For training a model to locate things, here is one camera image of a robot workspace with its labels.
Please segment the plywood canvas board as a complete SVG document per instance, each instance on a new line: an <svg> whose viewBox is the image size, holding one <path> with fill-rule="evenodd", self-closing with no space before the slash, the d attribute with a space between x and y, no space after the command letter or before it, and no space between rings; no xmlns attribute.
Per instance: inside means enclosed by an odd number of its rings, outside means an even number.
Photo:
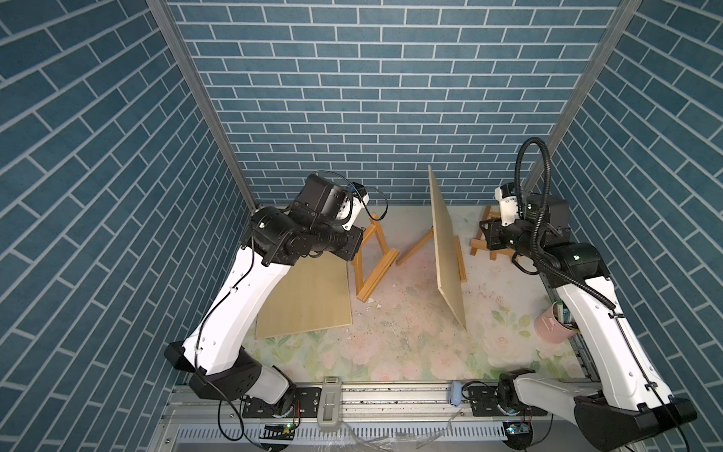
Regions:
<svg viewBox="0 0 723 452"><path fill-rule="evenodd" d="M274 287L257 316L255 337L308 333L351 323L348 263L325 253L297 261Z"/></svg>
<svg viewBox="0 0 723 452"><path fill-rule="evenodd" d="M429 166L427 171L429 172L437 287L455 319L466 331L467 322L453 222L433 169Z"/></svg>

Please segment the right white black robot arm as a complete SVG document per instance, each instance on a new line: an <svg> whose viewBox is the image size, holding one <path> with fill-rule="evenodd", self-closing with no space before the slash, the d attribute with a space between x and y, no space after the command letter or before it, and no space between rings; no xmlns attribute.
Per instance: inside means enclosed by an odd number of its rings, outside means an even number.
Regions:
<svg viewBox="0 0 723 452"><path fill-rule="evenodd" d="M480 223L491 250L531 259L550 298L572 316L587 345L597 380L572 383L522 368L504 373L497 403L505 414L537 407L580 429L600 451L613 451L679 431L698 418L689 399L676 397L636 338L616 297L600 252L570 241L567 203L553 196L495 192L500 214Z"/></svg>

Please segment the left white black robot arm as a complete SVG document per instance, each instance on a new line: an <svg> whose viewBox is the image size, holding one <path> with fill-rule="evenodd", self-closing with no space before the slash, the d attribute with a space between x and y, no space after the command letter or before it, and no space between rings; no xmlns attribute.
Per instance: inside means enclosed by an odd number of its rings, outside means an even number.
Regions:
<svg viewBox="0 0 723 452"><path fill-rule="evenodd" d="M328 177L328 171L312 173L288 207L266 206L252 214L233 267L200 325L188 338L168 344L166 359L189 374L188 384L200 399L254 397L288 411L292 380L261 365L242 342L299 259L329 252L350 262L359 252L363 229L354 222L366 209L368 191L360 183L337 185Z"/></svg>

